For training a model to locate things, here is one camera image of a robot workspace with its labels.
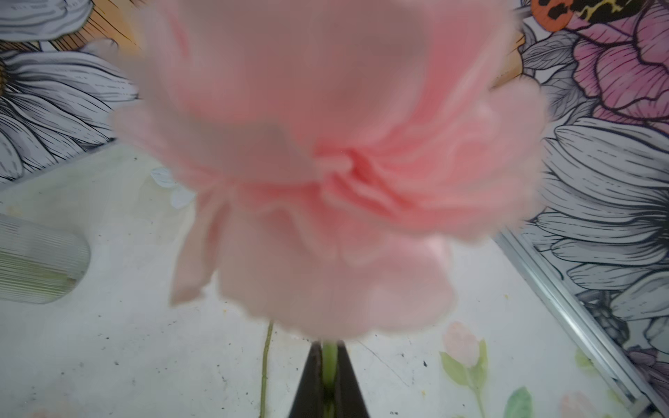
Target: metal frame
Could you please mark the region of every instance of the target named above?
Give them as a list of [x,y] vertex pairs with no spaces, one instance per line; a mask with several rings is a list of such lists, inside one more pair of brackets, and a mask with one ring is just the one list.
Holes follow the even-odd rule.
[[665,417],[669,405],[639,375],[635,366],[609,338],[585,307],[549,268],[548,261],[509,230],[495,239],[560,325],[607,381],[632,416],[640,416],[653,403]]

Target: floral wallpaper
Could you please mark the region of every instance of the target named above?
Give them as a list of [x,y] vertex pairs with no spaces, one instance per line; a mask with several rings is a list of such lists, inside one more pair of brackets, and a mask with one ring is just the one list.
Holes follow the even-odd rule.
[[0,2],[0,188],[113,141],[135,87],[97,56],[136,47],[129,0]]
[[522,237],[669,401],[669,3],[524,4],[523,74],[554,129]]

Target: gray petal illustration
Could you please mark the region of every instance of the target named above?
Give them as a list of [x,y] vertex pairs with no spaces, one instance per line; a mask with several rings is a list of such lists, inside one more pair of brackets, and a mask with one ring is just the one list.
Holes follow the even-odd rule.
[[44,148],[30,129],[17,119],[0,114],[0,132],[14,145],[26,171],[32,173],[56,163],[54,156]]
[[580,118],[587,118],[592,116],[592,111],[595,106],[597,106],[597,103],[599,103],[599,98],[593,98],[588,99],[587,101],[576,106],[574,111],[569,115],[569,119],[567,119],[566,124],[571,125]]
[[581,88],[573,79],[576,63],[557,70],[551,78],[541,85],[549,103],[551,120],[558,120],[568,111],[587,100]]
[[88,20],[91,0],[2,0],[0,39],[43,41],[75,32]]
[[653,319],[644,336],[651,346],[669,354],[669,316]]
[[548,251],[554,243],[562,239],[558,235],[544,231],[534,223],[525,224],[520,236],[529,241],[537,251]]
[[590,126],[560,126],[555,135],[571,156],[593,171],[631,185],[669,187],[669,152]]
[[39,137],[49,151],[61,159],[69,159],[84,153],[84,149],[72,138],[39,125],[32,126],[35,135]]
[[48,80],[18,82],[15,87],[22,93],[48,100],[58,108],[93,126],[107,138],[116,136],[107,123],[109,114],[112,112],[111,107],[81,90]]
[[67,66],[83,66],[86,68],[94,68],[103,72],[107,72],[114,76],[124,78],[123,73],[110,62],[103,60],[97,55],[91,54],[90,47],[102,47],[105,42],[111,39],[100,39],[86,44],[81,51],[38,51],[38,52],[21,52],[20,54],[4,55],[7,52],[0,52],[0,58],[5,62],[7,70],[15,73],[23,73],[24,66],[32,64],[43,65],[67,65]]
[[619,206],[593,199],[566,185],[550,173],[544,174],[543,187],[539,193],[546,206],[569,216],[590,221],[626,223],[648,213],[647,209],[641,207]]
[[654,272],[611,301],[613,315],[625,321],[669,315],[669,270]]
[[606,244],[563,239],[552,248],[556,257],[579,263],[647,266],[661,261],[667,249],[660,243]]
[[101,145],[108,142],[106,136],[42,98],[30,94],[12,93],[7,94],[5,102],[16,114],[31,124],[55,130],[88,144]]
[[649,129],[644,126],[613,123],[608,120],[595,118],[581,118],[576,121],[574,125],[588,126],[591,128],[616,132],[632,139],[642,141],[642,143],[649,144],[658,150],[669,152],[669,142],[667,141],[666,136],[654,129]]
[[592,290],[625,290],[657,266],[619,267],[603,264],[582,264],[567,272],[577,285]]
[[19,153],[9,139],[0,132],[0,177],[13,180],[23,175]]
[[610,244],[638,243],[660,231],[660,227],[643,219],[624,225],[585,221],[562,213],[541,213],[535,223],[546,232],[566,238]]
[[137,99],[135,87],[125,78],[89,66],[70,64],[25,64],[16,80],[52,80],[81,90],[104,102]]
[[618,206],[644,207],[664,201],[663,190],[623,183],[591,170],[565,151],[557,140],[544,138],[543,144],[546,166],[560,180],[585,195]]
[[549,68],[575,61],[571,51],[579,39],[576,33],[558,31],[529,47],[522,55],[522,66],[534,70]]

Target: table surface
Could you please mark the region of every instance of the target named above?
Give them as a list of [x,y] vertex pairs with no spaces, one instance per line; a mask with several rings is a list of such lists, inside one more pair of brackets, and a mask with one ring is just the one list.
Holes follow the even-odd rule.
[[[171,206],[171,191],[149,175],[158,166],[114,145],[0,193],[0,212],[76,231],[92,248],[71,294],[46,305],[0,300],[0,416],[258,416],[268,323],[211,288],[196,303],[168,307],[193,208]],[[629,417],[597,372],[579,367],[576,344],[492,241],[456,246],[452,281],[458,305],[438,324],[347,342],[373,418],[481,416],[472,391],[442,368],[442,334],[455,320],[486,340],[488,417],[504,416],[521,387],[535,417],[560,417],[561,400],[575,391],[595,405],[593,418]],[[287,416],[309,346],[275,327],[268,418]]]

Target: green stem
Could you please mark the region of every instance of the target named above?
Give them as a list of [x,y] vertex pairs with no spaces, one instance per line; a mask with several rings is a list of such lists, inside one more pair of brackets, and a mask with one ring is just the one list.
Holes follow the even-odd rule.
[[265,418],[265,400],[267,398],[267,357],[270,353],[270,342],[274,321],[270,321],[267,327],[267,338],[265,338],[265,350],[262,353],[262,383],[260,386],[260,418]]
[[335,387],[335,375],[337,374],[337,352],[339,348],[335,342],[323,342],[323,386],[331,390]]
[[478,410],[481,411],[481,418],[486,418],[486,411],[483,408],[483,400],[481,399],[481,392],[474,390],[474,396],[476,396],[476,403],[478,404]]

